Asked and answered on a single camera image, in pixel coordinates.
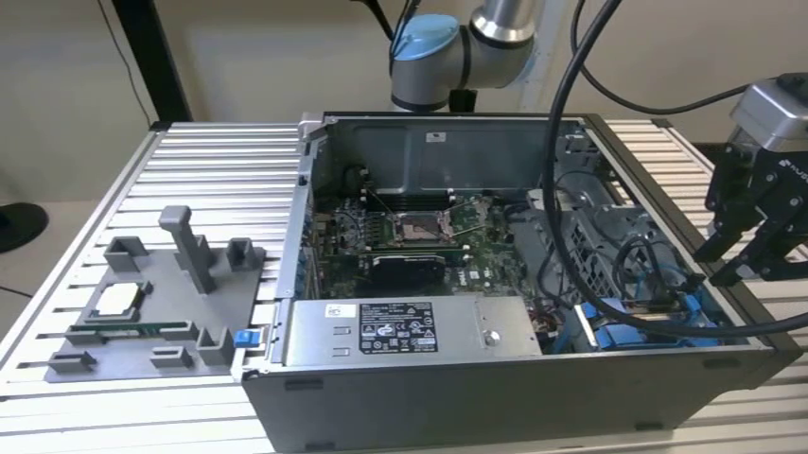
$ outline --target sticker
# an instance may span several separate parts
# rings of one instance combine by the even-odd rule
[[[326,305],[327,319],[352,319],[356,316],[356,305]]]
[[[444,132],[427,132],[427,143],[438,143],[446,142],[446,133]]]
[[[364,355],[438,351],[431,303],[359,305],[358,323]]]

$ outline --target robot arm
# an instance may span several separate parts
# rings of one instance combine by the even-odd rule
[[[498,88],[519,75],[533,50],[535,0],[486,0],[468,26],[423,14],[406,23],[392,46],[392,103],[432,112],[450,90]]]
[[[808,262],[786,259],[808,240],[808,74],[756,82],[732,118],[737,129],[705,200],[714,232],[693,257],[718,260],[760,224],[746,247],[710,277],[713,285],[730,286],[750,272],[766,281],[808,277]]]

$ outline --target gray 3d printed holder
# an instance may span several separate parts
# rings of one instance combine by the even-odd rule
[[[248,238],[211,249],[189,220],[187,206],[163,209],[159,225],[175,251],[147,251],[136,236],[112,239],[109,270],[48,361],[46,381],[229,374],[232,337],[249,323],[265,252]],[[104,291],[131,283],[128,306],[101,313]]]

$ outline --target black floor stand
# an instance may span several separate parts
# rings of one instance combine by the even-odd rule
[[[32,203],[0,206],[0,253],[29,243],[48,226],[48,213]]]

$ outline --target beige wall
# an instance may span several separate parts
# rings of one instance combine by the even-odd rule
[[[589,0],[581,36],[602,3]],[[550,66],[551,89],[542,92],[545,110],[569,59],[570,13]],[[806,71],[806,17],[805,0],[625,0],[591,49],[587,67],[630,101],[678,106],[752,80]],[[691,141],[724,141],[736,99],[667,118]],[[610,118],[643,117],[602,97],[582,77],[566,109]]]
[[[145,129],[94,1],[0,0],[0,201],[98,198]]]
[[[403,2],[383,0],[395,20]],[[419,12],[464,22],[478,3],[428,0]],[[199,119],[293,121],[300,113],[390,108],[387,40],[347,0],[157,2]],[[510,111],[519,91],[484,91],[479,109]]]
[[[571,0],[547,1],[571,5]],[[597,6],[602,0],[590,1]],[[396,16],[402,0],[382,3]],[[423,11],[455,14],[464,22],[478,2],[424,3]],[[590,67],[638,102],[665,106],[806,67],[808,1],[623,3]],[[303,111],[388,108],[386,41],[358,3],[157,0],[156,5],[197,119],[293,121]],[[0,0],[0,10],[0,200],[96,199],[144,136],[145,121],[94,1]],[[744,26],[749,20],[753,25]],[[545,108],[567,59],[562,28]],[[571,111],[635,116],[578,85]],[[722,140],[730,104],[671,120],[695,140]],[[478,110],[513,111],[518,105],[518,91],[486,91]]]

